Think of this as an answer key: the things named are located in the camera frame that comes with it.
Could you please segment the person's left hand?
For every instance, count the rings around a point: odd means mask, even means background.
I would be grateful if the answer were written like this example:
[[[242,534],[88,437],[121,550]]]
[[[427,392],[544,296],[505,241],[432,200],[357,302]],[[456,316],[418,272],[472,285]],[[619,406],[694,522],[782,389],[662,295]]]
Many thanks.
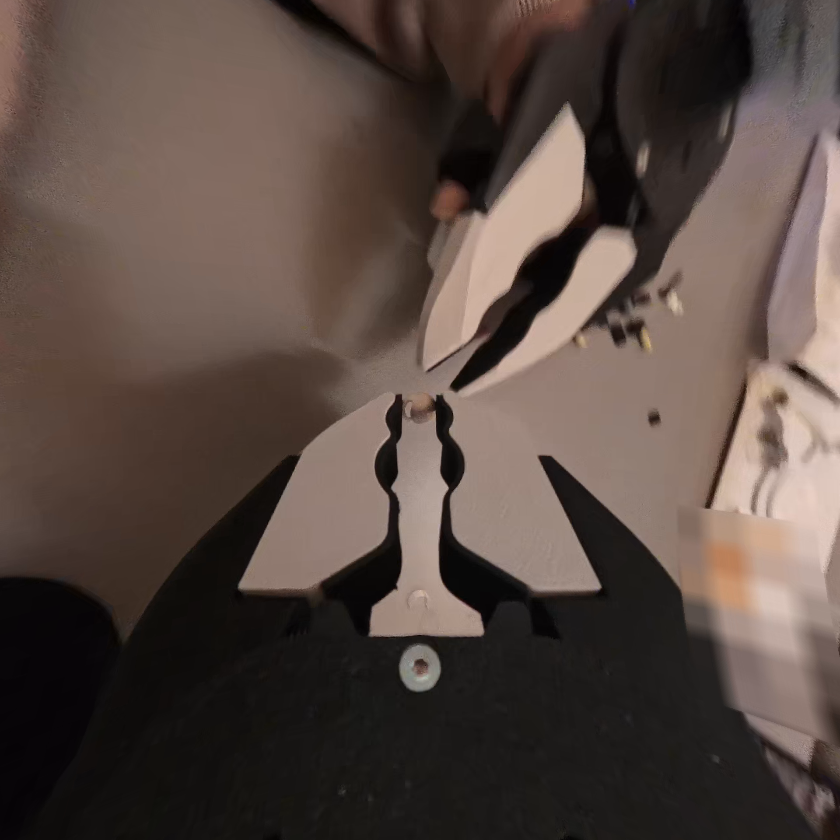
[[[429,211],[438,222],[450,223],[469,208],[469,203],[469,190],[463,184],[444,180],[437,184]]]

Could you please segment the black cloth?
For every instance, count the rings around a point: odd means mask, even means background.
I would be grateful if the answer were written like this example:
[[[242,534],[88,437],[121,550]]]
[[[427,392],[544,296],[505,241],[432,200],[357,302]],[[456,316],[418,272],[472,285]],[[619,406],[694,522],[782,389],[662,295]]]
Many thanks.
[[[1,580],[1,838],[19,838],[74,759],[121,643],[84,591]]]

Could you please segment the person's left forearm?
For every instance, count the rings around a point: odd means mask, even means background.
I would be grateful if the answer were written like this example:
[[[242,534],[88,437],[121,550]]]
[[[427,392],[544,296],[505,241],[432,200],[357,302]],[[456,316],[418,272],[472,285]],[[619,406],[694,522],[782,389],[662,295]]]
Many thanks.
[[[574,28],[587,1],[313,1],[287,10],[337,30],[409,77],[441,69],[470,97],[503,86],[544,35]]]

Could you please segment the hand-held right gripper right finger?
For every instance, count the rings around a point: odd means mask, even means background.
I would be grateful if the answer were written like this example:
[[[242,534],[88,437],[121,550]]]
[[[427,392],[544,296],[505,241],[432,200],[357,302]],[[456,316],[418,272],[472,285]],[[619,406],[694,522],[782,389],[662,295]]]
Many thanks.
[[[483,632],[503,604],[515,603],[534,634],[559,634],[550,599],[597,595],[602,584],[528,430],[454,395],[437,396],[435,416],[446,589],[478,613]]]

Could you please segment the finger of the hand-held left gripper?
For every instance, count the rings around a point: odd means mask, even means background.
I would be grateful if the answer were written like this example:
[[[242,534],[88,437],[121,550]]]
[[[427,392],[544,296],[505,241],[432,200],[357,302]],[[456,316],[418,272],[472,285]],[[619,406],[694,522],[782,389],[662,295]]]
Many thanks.
[[[585,134],[565,103],[490,209],[470,210],[437,226],[427,255],[432,282],[417,335],[423,371],[475,338],[525,259],[579,213],[584,183]]]
[[[537,297],[531,295],[510,310],[498,332],[469,359],[450,388],[460,396],[474,396],[562,349],[626,277],[636,255],[627,228],[602,226],[592,231],[557,296],[535,309]]]

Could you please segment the clear bag of black parts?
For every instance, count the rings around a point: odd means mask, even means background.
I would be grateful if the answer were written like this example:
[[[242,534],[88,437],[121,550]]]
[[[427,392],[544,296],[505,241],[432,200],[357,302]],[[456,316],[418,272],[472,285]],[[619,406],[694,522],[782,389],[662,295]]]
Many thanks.
[[[832,530],[838,520],[838,388],[800,361],[749,373],[707,506]]]

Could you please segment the printed white paper bag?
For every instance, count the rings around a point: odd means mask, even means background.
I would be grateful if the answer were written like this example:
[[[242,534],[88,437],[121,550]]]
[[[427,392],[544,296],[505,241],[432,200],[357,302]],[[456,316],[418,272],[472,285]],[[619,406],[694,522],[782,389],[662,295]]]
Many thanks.
[[[839,142],[815,139],[773,277],[769,360],[838,379]]]

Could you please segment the pile of small bricks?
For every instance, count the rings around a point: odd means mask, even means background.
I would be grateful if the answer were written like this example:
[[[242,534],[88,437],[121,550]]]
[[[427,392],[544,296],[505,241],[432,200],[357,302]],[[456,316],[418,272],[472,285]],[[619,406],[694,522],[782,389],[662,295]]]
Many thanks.
[[[678,269],[657,288],[637,288],[628,298],[619,301],[614,309],[589,322],[577,332],[572,338],[573,346],[579,350],[587,349],[589,333],[601,330],[608,334],[612,345],[618,349],[634,344],[644,353],[651,354],[653,343],[648,325],[649,316],[654,307],[659,307],[676,318],[685,314],[685,305],[680,296],[684,278],[684,271]]]

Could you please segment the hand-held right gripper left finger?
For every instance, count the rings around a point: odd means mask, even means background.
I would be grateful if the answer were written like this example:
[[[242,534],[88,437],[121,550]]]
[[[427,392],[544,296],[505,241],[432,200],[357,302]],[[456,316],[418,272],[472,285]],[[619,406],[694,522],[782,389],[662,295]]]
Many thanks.
[[[361,635],[403,569],[397,444],[403,402],[386,393],[305,447],[238,583],[245,595],[339,602]]]

